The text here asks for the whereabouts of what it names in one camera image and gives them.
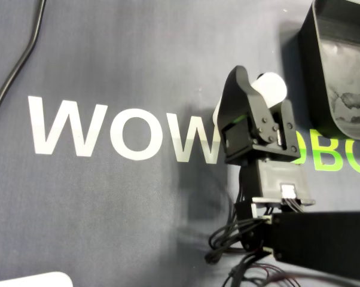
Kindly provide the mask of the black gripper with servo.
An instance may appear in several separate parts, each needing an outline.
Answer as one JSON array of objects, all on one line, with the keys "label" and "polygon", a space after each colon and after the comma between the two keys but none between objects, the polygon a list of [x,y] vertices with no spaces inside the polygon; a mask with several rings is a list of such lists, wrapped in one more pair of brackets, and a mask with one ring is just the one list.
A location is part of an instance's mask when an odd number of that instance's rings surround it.
[{"label": "black gripper with servo", "polygon": [[[283,126],[276,131],[270,108],[278,103]],[[292,103],[285,99],[285,82],[275,72],[266,72],[251,84],[245,67],[234,67],[225,82],[217,126],[227,164],[245,165],[264,158],[292,162],[299,158]]]}]

